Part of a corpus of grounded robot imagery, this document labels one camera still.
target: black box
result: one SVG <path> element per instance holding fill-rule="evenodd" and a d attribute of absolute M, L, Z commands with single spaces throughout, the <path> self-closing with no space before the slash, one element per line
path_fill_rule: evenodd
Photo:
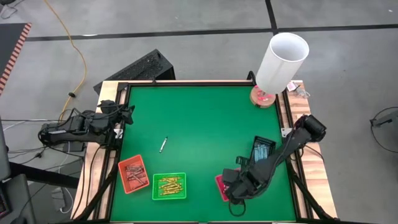
<path fill-rule="evenodd" d="M 173 65 L 157 50 L 136 60 L 106 80 L 175 80 Z M 102 82 L 94 86 L 100 94 Z"/>

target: yellow cable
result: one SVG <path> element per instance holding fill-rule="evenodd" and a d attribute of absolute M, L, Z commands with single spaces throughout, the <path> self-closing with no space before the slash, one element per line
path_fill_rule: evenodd
<path fill-rule="evenodd" d="M 50 3 L 49 3 L 47 0 L 44 0 L 44 3 L 50 8 L 50 10 L 54 13 L 54 15 L 57 17 L 57 19 L 58 19 L 58 20 L 60 21 L 60 23 L 62 24 L 63 28 L 65 29 L 65 31 L 66 31 L 67 34 L 68 34 L 68 38 L 69 38 L 69 40 L 70 40 L 70 43 L 72 44 L 72 47 L 79 53 L 79 55 L 80 55 L 80 57 L 81 57 L 81 60 L 83 61 L 84 65 L 85 65 L 85 74 L 84 74 L 83 78 L 81 79 L 79 85 L 72 91 L 72 93 L 75 93 L 75 92 L 80 88 L 80 86 L 83 84 L 83 82 L 84 82 L 85 79 L 86 79 L 86 75 L 87 75 L 86 60 L 85 60 L 85 58 L 83 57 L 83 54 L 81 54 L 80 50 L 79 50 L 79 49 L 75 46 L 75 44 L 73 43 L 73 40 L 72 40 L 72 38 L 70 37 L 70 33 L 69 33 L 67 27 L 66 27 L 65 24 L 62 22 L 61 18 L 58 16 L 58 14 L 55 12 L 55 10 L 51 7 Z M 62 109 L 61 115 L 60 115 L 60 117 L 59 117 L 59 120 L 61 120 L 61 119 L 63 118 L 63 114 L 64 114 L 65 110 L 67 109 L 70 100 L 71 100 L 71 96 L 68 97 L 68 99 L 67 99 L 65 105 L 63 106 L 63 109 Z"/>

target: wooden coaster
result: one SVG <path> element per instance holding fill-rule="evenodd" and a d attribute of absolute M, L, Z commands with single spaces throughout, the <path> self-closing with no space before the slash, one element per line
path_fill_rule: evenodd
<path fill-rule="evenodd" d="M 260 92 L 260 88 L 254 87 L 250 92 L 250 100 L 251 102 L 259 107 L 259 108 L 268 108 L 275 102 L 276 96 L 268 94 L 266 100 L 259 99 L 258 92 Z"/>

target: red tray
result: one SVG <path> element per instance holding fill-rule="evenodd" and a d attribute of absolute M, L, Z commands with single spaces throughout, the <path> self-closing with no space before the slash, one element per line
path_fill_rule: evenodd
<path fill-rule="evenodd" d="M 126 159 L 124 161 L 119 162 L 119 172 L 122 178 L 124 192 L 126 194 L 135 192 L 143 187 L 147 187 L 149 185 L 149 179 L 147 175 L 147 171 L 145 169 L 144 161 L 142 160 L 141 155 L 136 155 L 131 157 L 130 159 Z M 128 180 L 129 176 L 132 176 L 132 172 L 126 170 L 126 167 L 129 166 L 142 166 L 144 169 L 142 173 L 137 174 L 136 177 L 143 183 L 140 183 L 136 179 Z"/>
<path fill-rule="evenodd" d="M 216 176 L 216 184 L 217 184 L 218 190 L 220 191 L 221 198 L 223 199 L 223 201 L 224 202 L 229 201 L 228 197 L 225 195 L 225 190 L 228 189 L 228 187 L 225 186 L 223 183 L 223 175 L 222 174 Z"/>

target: orange tray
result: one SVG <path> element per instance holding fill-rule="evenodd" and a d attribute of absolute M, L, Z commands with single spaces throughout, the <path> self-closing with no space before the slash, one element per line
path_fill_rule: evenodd
<path fill-rule="evenodd" d="M 122 178 L 124 192 L 126 194 L 135 192 L 149 185 L 147 171 L 141 155 L 136 155 L 130 159 L 119 162 L 119 172 Z"/>

